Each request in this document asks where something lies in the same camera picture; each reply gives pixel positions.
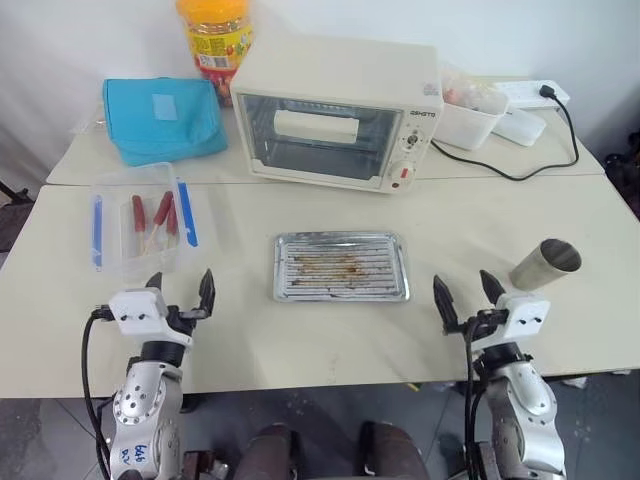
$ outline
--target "metal cup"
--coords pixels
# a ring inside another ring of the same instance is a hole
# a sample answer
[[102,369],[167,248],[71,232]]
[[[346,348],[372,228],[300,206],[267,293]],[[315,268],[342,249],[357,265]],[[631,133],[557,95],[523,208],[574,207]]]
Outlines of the metal cup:
[[509,278],[520,290],[535,290],[575,272],[581,265],[582,258],[570,243],[548,238],[511,271]]

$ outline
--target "table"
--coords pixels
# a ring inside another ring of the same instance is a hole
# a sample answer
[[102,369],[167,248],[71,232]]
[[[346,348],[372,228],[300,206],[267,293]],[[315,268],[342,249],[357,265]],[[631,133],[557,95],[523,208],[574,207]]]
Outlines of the table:
[[[444,144],[443,148],[454,155],[489,163],[515,175],[528,173],[549,163],[565,163],[573,159],[569,129],[559,115],[552,110],[534,113],[547,122],[547,128],[533,147],[522,147],[497,135],[490,135],[486,143],[474,152]],[[274,183],[272,180],[249,173],[233,111],[225,110],[222,119],[229,137],[229,148],[215,155],[175,162],[173,165],[176,175],[192,184]],[[581,158],[577,165],[546,170],[540,175],[602,174],[600,164],[581,143],[579,149]],[[47,182],[57,185],[91,185],[98,175],[124,168],[127,167],[120,160],[116,148],[107,137],[106,130],[92,130],[76,135],[69,150],[47,178]],[[495,173],[487,169],[448,159],[433,147],[430,147],[428,156],[416,172],[418,179],[495,176]]]
[[[488,305],[481,268],[508,285],[507,272],[550,236],[575,244],[584,265],[542,290],[551,312],[523,351],[544,375],[640,367],[640,225],[602,175],[420,180],[398,196],[271,182],[191,192],[205,247],[191,268],[165,277],[165,298],[196,305],[206,266],[218,295],[185,358],[186,393],[462,379],[463,341],[442,336],[433,275],[448,283],[464,318]],[[44,187],[2,269],[0,398],[81,396],[84,323],[122,288],[90,271],[88,199],[88,187]],[[272,300],[275,235],[341,229],[402,236],[409,302]],[[115,324],[94,328],[94,395],[114,391],[136,352]]]

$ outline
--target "power strip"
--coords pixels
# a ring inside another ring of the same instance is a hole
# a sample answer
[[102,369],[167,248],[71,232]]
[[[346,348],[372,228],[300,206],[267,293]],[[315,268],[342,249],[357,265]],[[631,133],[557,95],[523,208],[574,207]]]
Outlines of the power strip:
[[534,109],[558,108],[558,104],[550,98],[541,97],[538,93],[542,85],[549,85],[556,91],[556,97],[564,105],[569,101],[569,95],[553,80],[523,80],[519,82],[496,82],[498,90],[509,98],[509,107]]

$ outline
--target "oven door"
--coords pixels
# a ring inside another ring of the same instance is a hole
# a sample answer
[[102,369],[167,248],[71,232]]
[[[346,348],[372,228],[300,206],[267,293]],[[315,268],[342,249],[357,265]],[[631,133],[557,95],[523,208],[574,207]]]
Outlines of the oven door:
[[378,189],[402,111],[238,95],[254,173]]

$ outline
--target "metal tray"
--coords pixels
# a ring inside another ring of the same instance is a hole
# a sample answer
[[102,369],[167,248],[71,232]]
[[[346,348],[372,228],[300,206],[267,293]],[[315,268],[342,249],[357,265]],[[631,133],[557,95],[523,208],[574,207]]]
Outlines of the metal tray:
[[282,302],[403,302],[409,283],[390,232],[301,232],[276,238],[273,296]]

